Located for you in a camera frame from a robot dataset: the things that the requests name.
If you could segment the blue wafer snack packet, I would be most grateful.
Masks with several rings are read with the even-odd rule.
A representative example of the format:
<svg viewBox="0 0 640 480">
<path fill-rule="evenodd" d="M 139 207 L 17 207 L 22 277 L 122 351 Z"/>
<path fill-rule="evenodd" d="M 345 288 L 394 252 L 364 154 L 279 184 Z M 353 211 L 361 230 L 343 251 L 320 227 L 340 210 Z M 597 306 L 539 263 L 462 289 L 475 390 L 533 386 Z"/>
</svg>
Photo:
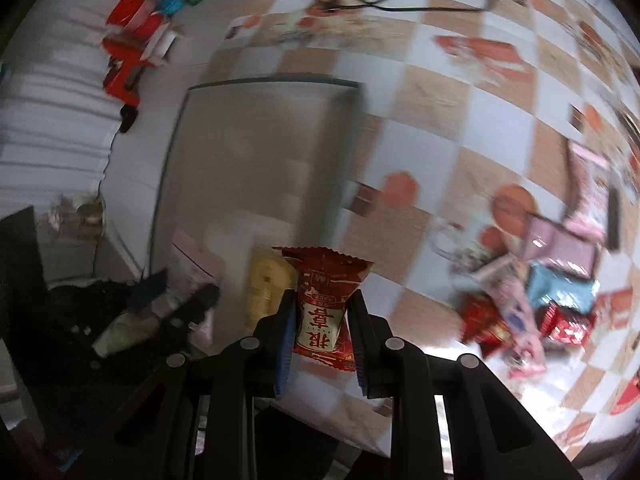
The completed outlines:
<svg viewBox="0 0 640 480">
<path fill-rule="evenodd" d="M 578 278 L 534 263 L 529 269 L 526 297 L 534 311 L 553 301 L 560 307 L 586 315 L 596 302 L 599 290 L 597 280 Z"/>
</svg>

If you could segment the pink cranberry cookie packet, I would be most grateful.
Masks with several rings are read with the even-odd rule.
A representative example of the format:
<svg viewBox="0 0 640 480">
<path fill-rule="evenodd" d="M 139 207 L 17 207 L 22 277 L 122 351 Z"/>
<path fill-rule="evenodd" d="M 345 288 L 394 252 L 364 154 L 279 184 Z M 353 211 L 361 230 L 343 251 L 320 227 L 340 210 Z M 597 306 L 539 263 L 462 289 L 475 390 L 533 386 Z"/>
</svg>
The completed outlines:
<svg viewBox="0 0 640 480">
<path fill-rule="evenodd" d="M 567 155 L 572 196 L 563 226 L 580 237 L 602 244 L 608 230 L 610 163 L 573 140 L 567 143 Z"/>
</svg>

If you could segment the red wafer snack packet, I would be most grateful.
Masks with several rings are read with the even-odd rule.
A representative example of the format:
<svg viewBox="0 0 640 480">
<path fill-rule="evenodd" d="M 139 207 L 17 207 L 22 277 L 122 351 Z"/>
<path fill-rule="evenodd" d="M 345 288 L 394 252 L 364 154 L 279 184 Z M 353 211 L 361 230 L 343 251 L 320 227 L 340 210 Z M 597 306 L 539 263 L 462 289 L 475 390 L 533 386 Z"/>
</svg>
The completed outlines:
<svg viewBox="0 0 640 480">
<path fill-rule="evenodd" d="M 538 332 L 542 339 L 555 344 L 583 347 L 596 324 L 594 314 L 581 314 L 574 309 L 562 307 L 550 301 L 542 312 Z"/>
</svg>

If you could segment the grey storage tray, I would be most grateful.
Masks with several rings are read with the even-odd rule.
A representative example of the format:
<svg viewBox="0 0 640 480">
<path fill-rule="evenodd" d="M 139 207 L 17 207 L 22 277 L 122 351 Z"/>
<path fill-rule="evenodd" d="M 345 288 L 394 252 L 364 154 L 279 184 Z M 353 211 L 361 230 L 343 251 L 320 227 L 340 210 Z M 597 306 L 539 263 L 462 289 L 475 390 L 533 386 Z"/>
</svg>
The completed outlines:
<svg viewBox="0 0 640 480">
<path fill-rule="evenodd" d="M 224 264 L 240 300 L 257 245 L 330 246 L 362 123 L 356 81 L 305 74 L 197 84 L 181 104 L 160 179 L 149 269 L 181 230 Z"/>
</svg>

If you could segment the red square snack packet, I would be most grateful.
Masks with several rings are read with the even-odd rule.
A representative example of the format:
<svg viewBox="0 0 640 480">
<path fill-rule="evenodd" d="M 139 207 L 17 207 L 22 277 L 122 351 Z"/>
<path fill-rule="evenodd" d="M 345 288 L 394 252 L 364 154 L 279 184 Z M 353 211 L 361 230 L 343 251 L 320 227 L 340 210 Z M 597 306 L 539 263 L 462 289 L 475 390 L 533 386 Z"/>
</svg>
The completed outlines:
<svg viewBox="0 0 640 480">
<path fill-rule="evenodd" d="M 460 341 L 462 344 L 477 344 L 484 360 L 512 346 L 510 328 L 488 296 L 466 295 L 462 304 L 461 319 Z"/>
</svg>

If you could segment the mauve wafer snack packet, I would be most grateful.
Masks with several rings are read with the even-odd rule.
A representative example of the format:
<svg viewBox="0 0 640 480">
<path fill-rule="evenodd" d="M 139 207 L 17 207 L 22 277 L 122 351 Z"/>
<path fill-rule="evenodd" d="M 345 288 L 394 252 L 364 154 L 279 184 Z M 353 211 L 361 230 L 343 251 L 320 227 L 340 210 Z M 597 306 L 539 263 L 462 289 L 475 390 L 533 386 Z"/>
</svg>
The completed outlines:
<svg viewBox="0 0 640 480">
<path fill-rule="evenodd" d="M 518 258 L 527 263 L 550 266 L 578 278 L 592 278 L 598 248 L 559 223 L 541 216 L 529 216 Z"/>
</svg>

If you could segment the pink flat snack packet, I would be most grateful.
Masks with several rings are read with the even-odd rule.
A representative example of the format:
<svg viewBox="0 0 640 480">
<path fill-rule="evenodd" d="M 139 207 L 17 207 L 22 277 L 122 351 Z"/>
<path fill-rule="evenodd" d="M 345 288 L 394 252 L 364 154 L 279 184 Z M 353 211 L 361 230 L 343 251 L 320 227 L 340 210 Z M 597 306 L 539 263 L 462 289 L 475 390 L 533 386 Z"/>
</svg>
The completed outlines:
<svg viewBox="0 0 640 480">
<path fill-rule="evenodd" d="M 171 237 L 167 271 L 169 304 L 174 310 L 197 292 L 201 293 L 205 308 L 194 321 L 188 322 L 189 341 L 201 352 L 208 353 L 213 344 L 224 262 L 186 231 L 177 228 Z"/>
</svg>

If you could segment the red gold candy packet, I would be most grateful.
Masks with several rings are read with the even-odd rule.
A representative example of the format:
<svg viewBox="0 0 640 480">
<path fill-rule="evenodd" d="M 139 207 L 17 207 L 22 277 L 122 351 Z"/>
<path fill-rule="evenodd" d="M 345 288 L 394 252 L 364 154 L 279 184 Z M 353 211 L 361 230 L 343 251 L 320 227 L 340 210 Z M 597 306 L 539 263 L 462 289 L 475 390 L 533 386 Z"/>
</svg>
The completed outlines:
<svg viewBox="0 0 640 480">
<path fill-rule="evenodd" d="M 347 300 L 373 263 L 326 247 L 274 248 L 297 273 L 294 352 L 334 370 L 356 370 Z"/>
</svg>

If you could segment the yellow pastry in clear wrapper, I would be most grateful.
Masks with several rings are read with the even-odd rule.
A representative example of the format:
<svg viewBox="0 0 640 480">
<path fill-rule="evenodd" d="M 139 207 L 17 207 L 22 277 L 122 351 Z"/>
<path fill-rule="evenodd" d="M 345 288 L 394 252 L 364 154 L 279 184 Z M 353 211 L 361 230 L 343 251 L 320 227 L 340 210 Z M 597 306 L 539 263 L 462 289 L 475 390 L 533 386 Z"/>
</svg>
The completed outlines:
<svg viewBox="0 0 640 480">
<path fill-rule="evenodd" d="M 284 292 L 296 284 L 297 272 L 280 252 L 255 246 L 247 275 L 246 328 L 252 332 L 262 318 L 276 314 Z"/>
</svg>

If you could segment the pink cartoon snack packet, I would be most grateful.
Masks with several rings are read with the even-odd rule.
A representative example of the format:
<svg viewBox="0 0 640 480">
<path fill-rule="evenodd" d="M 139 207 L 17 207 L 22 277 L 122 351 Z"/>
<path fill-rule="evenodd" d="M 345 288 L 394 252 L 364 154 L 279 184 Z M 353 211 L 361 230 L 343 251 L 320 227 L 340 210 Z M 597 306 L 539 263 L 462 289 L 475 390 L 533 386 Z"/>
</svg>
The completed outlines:
<svg viewBox="0 0 640 480">
<path fill-rule="evenodd" d="M 506 355 L 508 377 L 516 379 L 544 373 L 546 356 L 534 311 L 518 275 L 518 259 L 506 254 L 473 272 L 472 278 L 491 298 L 510 330 L 512 347 Z"/>
</svg>

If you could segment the dark bar in clear wrapper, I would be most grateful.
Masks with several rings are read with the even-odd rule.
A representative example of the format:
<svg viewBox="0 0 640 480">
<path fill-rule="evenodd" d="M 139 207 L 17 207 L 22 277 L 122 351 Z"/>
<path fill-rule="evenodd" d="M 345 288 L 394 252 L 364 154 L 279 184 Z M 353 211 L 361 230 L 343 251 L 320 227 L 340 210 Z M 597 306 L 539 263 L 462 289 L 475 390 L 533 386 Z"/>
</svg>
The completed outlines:
<svg viewBox="0 0 640 480">
<path fill-rule="evenodd" d="M 606 220 L 606 248 L 620 250 L 620 191 L 615 185 L 608 187 L 608 220 Z"/>
</svg>

